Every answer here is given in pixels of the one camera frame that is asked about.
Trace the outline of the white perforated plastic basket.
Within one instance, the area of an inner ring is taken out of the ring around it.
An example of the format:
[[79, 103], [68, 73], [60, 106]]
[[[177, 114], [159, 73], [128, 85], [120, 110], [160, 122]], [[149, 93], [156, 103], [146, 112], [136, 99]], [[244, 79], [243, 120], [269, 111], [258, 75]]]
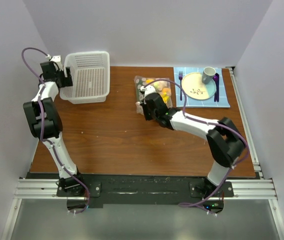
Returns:
[[73, 86], [60, 89], [62, 100], [72, 104], [102, 103], [110, 93], [110, 55], [106, 51], [70, 53], [64, 66], [70, 68]]

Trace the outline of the clear zip top bag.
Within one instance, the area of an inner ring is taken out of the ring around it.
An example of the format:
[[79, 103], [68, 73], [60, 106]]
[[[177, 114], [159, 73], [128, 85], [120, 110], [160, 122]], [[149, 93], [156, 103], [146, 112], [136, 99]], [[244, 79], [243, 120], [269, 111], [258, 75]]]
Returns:
[[141, 88], [144, 88], [146, 85], [150, 84], [154, 87], [155, 91], [160, 94], [164, 103], [168, 108], [173, 106], [172, 103], [172, 91], [171, 84], [168, 82], [169, 78], [155, 78], [155, 77], [143, 77], [135, 76], [134, 84], [136, 88], [136, 113], [144, 115], [143, 107], [140, 105], [144, 100], [144, 94], [141, 92]]

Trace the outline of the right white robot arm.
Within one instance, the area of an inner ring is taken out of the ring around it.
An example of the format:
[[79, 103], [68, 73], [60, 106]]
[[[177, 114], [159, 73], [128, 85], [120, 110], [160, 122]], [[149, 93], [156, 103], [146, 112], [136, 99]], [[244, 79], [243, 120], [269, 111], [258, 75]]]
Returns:
[[181, 131], [207, 141], [213, 157], [212, 167], [196, 190], [204, 197], [217, 196], [225, 176], [235, 166], [246, 144], [234, 123], [227, 117], [206, 119], [184, 113], [176, 107], [167, 107], [159, 93], [145, 91], [140, 105], [147, 121], [154, 120], [161, 127]]

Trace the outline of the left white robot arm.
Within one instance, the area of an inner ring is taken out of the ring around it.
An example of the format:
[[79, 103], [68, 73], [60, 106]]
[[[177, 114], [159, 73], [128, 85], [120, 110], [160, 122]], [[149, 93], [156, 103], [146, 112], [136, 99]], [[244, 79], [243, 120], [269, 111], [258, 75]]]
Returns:
[[50, 152], [58, 169], [58, 189], [73, 196], [88, 191], [83, 177], [72, 161], [63, 140], [63, 124], [54, 100], [59, 89], [73, 85], [69, 67], [58, 56], [40, 64], [42, 74], [36, 96], [23, 104], [24, 114], [33, 137], [38, 138]]

